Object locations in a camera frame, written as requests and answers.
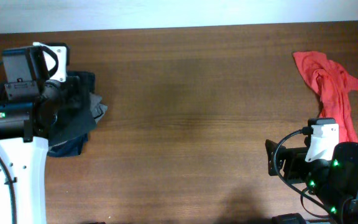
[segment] green led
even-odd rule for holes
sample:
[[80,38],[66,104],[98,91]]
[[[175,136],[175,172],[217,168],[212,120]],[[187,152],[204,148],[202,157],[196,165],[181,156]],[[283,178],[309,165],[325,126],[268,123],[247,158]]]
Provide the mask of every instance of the green led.
[[335,213],[336,213],[336,208],[333,207],[333,208],[331,209],[331,212],[332,212],[333,214],[335,214]]
[[337,160],[334,160],[333,166],[339,166],[339,162]]

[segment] wooden table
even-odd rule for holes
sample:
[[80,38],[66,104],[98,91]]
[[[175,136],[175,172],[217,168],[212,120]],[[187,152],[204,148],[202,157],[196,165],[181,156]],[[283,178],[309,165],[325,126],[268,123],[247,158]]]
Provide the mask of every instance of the wooden table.
[[319,113],[292,52],[325,52],[358,78],[358,22],[4,34],[0,55],[33,41],[66,42],[70,70],[94,72],[109,106],[81,156],[47,159],[48,223],[310,218],[268,175],[264,142]]

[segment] wooden tabletop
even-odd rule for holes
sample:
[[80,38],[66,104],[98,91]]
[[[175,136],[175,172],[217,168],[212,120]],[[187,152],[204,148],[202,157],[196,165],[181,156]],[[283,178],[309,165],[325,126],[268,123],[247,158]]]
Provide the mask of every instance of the wooden tabletop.
[[358,22],[4,34],[0,59],[33,41],[66,42],[70,70],[94,72],[109,106],[82,155],[47,158],[48,223],[310,218],[268,175],[264,143],[319,113],[291,53],[327,53],[358,78]]

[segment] red fabric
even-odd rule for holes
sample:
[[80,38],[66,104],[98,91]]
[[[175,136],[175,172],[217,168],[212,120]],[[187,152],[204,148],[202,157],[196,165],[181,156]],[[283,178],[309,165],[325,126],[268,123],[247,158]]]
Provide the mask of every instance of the red fabric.
[[324,53],[296,52],[293,57],[304,81],[323,102],[320,118],[335,118],[339,124],[339,142],[358,142],[347,96],[351,90],[358,90],[358,79],[349,75],[342,65],[328,60]]

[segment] white wall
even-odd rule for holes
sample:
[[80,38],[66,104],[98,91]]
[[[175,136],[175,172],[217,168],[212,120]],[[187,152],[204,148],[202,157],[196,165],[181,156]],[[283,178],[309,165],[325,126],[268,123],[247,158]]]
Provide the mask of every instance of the white wall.
[[0,0],[0,33],[358,20],[358,0]]

